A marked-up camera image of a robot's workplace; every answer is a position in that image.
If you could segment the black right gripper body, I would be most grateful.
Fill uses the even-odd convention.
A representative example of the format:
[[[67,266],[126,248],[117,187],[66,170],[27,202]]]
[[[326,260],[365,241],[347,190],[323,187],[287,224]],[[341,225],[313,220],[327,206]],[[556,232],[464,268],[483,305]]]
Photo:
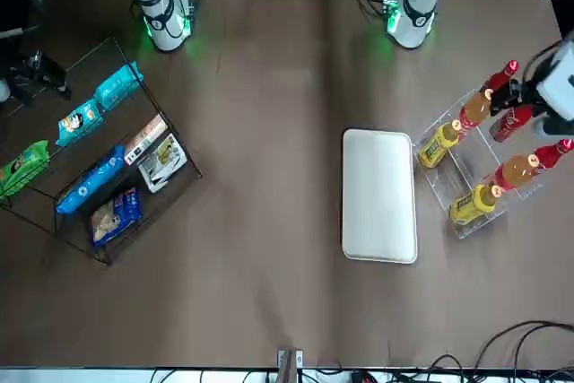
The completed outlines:
[[[29,56],[17,54],[8,66],[8,85],[15,99],[30,99],[28,91],[32,84],[47,86],[48,76],[42,66],[43,53],[36,51]]]

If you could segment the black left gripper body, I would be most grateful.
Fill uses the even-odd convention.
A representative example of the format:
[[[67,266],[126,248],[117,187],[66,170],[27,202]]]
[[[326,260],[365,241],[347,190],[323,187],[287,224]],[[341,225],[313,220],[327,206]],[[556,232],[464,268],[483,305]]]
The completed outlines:
[[[546,101],[542,98],[535,85],[531,82],[521,84],[520,100],[520,106],[530,108],[533,118],[546,112]]]

